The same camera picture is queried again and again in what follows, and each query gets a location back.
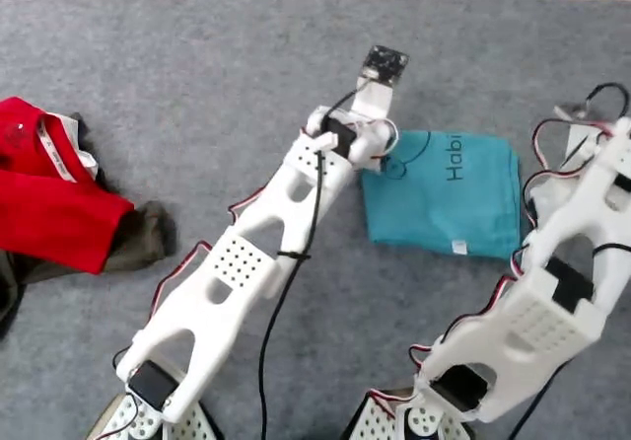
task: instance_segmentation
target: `red shirt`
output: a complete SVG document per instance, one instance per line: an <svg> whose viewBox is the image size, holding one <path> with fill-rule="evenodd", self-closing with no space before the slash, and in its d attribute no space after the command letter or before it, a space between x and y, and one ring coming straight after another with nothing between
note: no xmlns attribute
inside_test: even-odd
<svg viewBox="0 0 631 440"><path fill-rule="evenodd" d="M58 117L19 98L0 102L0 188L1 249L91 273L133 209L92 180Z"/></svg>

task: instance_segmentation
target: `gray fabric surface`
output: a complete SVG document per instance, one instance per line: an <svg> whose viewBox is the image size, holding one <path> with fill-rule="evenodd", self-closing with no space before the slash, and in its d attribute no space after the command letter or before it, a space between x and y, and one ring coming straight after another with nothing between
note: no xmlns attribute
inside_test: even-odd
<svg viewBox="0 0 631 440"><path fill-rule="evenodd" d="M630 17L631 3L535 0L0 2L0 96L79 110L109 177L136 202L166 203L180 240L178 257L146 270L28 288L0 343L0 437L83 438L121 389L109 360L143 325L156 282L221 235L225 207L267 179L315 106L354 86L373 43L411 56L392 105L400 127L504 136L530 173L530 131L556 103L629 84ZM313 256L268 350L271 440L337 438L367 388L409 383L407 345L480 308L504 268L371 245L357 183ZM231 440L259 431L256 357L272 306L254 307L204 398ZM522 438L628 437L630 310L627 291ZM479 430L504 438L521 410Z"/></svg>

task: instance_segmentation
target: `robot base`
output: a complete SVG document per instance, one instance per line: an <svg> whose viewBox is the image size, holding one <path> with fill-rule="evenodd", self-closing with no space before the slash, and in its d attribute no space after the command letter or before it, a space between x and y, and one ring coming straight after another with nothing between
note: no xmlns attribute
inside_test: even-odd
<svg viewBox="0 0 631 440"><path fill-rule="evenodd" d="M395 409L368 393L340 440L474 440L471 428L449 415L436 418L422 406L408 409L397 431Z"/></svg>
<svg viewBox="0 0 631 440"><path fill-rule="evenodd" d="M119 394L105 408L92 427L86 440L94 440L107 432L129 423L136 413L131 395ZM112 433L104 440L223 440L224 437L212 417L196 403L183 420L176 425L160 425L153 410L136 398L138 415L120 432Z"/></svg>

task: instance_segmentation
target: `3d printed robot arm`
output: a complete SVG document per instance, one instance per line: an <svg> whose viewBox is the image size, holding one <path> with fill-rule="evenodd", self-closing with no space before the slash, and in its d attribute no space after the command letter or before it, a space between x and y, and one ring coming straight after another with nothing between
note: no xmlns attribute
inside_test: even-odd
<svg viewBox="0 0 631 440"><path fill-rule="evenodd" d="M286 282L297 263L287 255L304 250L312 225L318 178L316 152L322 156L318 219L355 170L379 165L375 156L387 150L395 130L386 119L392 87L406 63L407 56L375 46L364 63L351 110L329 112L320 107L310 116L259 197L228 227L201 265L165 299L147 326L135 334L116 374L159 415L159 421L142 438L150 438L160 421L180 422L225 361L250 307L261 295L272 297ZM322 129L325 115L326 129ZM296 201L293 194L305 183L311 190ZM282 256L268 255L249 240L253 232L274 221L284 224ZM161 385L155 378L169 363L159 361L160 345L183 331L194 335L186 373L180 373L176 383Z"/></svg>
<svg viewBox="0 0 631 440"><path fill-rule="evenodd" d="M462 318L428 349L412 396L392 398L396 415L381 420L397 425L392 438L463 440L461 422L495 420L600 338L631 277L631 205L628 190L625 204L619 193L631 183L630 131L631 119L620 118L592 148L562 204L527 236L523 274L491 309ZM593 280L555 256L577 235L596 248ZM384 415L377 407L370 399L348 438L382 438L369 434Z"/></svg>

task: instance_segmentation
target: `folded teal shirt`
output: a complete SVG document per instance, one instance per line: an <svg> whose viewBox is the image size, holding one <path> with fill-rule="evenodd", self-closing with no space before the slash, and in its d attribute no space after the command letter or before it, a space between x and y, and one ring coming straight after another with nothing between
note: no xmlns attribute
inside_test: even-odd
<svg viewBox="0 0 631 440"><path fill-rule="evenodd" d="M374 243L501 258L519 247L519 160L506 140L404 131L383 167L362 174Z"/></svg>

